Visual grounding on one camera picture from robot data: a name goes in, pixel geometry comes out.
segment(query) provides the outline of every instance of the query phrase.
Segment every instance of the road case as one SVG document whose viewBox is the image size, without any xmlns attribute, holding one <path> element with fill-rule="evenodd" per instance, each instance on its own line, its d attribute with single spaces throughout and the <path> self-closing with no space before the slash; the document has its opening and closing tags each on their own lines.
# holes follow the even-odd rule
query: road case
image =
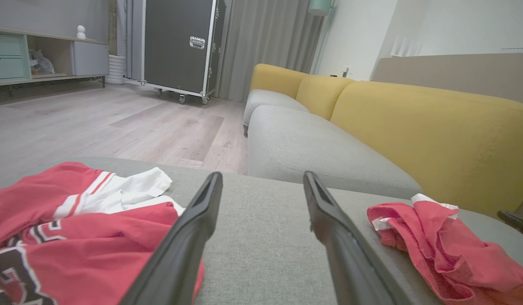
<svg viewBox="0 0 523 305">
<path fill-rule="evenodd" d="M 216 89 L 224 0 L 144 0 L 141 85 L 202 98 Z"/>
</svg>

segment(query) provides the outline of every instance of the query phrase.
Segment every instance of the teal lamp shade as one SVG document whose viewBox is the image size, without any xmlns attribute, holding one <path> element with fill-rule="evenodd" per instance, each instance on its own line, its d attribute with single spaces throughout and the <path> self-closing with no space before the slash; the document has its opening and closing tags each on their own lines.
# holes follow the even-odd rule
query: teal lamp shade
<svg viewBox="0 0 523 305">
<path fill-rule="evenodd" d="M 308 12 L 316 16 L 327 16 L 331 10 L 333 0 L 310 0 Z"/>
</svg>

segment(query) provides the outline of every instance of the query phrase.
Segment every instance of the gray curtain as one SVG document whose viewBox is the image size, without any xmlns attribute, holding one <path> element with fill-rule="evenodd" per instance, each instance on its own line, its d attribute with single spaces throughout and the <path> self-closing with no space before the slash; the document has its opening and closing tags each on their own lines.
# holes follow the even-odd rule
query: gray curtain
<svg viewBox="0 0 523 305">
<path fill-rule="evenodd" d="M 124 0 L 126 5 L 126 77 L 141 79 L 141 30 L 143 29 L 143 0 Z"/>
<path fill-rule="evenodd" d="M 233 0 L 217 96 L 245 101 L 256 64 L 310 72 L 323 18 L 307 0 Z"/>
<path fill-rule="evenodd" d="M 126 56 L 126 0 L 116 0 L 116 54 Z"/>
</svg>

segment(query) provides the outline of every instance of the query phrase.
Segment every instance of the yellow sofa backrest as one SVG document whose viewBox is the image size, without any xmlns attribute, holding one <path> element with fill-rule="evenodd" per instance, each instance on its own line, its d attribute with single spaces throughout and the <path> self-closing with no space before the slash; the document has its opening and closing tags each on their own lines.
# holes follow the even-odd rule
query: yellow sofa backrest
<svg viewBox="0 0 523 305">
<path fill-rule="evenodd" d="M 299 86 L 296 100 L 311 113 L 329 120 L 340 93 L 352 82 L 349 78 L 308 75 Z"/>
<path fill-rule="evenodd" d="M 426 195 L 496 217 L 523 202 L 523 104 L 360 81 L 331 122 L 411 175 Z"/>
<path fill-rule="evenodd" d="M 250 91 L 264 89 L 296 98 L 299 85 L 307 76 L 306 73 L 271 66 L 270 64 L 256 64 L 252 73 Z"/>
</svg>

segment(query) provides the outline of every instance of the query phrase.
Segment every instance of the jersey number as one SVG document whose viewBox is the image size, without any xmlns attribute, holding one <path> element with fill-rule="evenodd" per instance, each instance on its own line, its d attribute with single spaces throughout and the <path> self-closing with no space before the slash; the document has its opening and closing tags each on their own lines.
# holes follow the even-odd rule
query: jersey number
<svg viewBox="0 0 523 305">
<path fill-rule="evenodd" d="M 9 293 L 12 301 L 18 305 L 56 305 L 54 299 L 39 291 L 41 284 L 25 260 L 23 247 L 0 251 L 0 284 Z"/>
</svg>

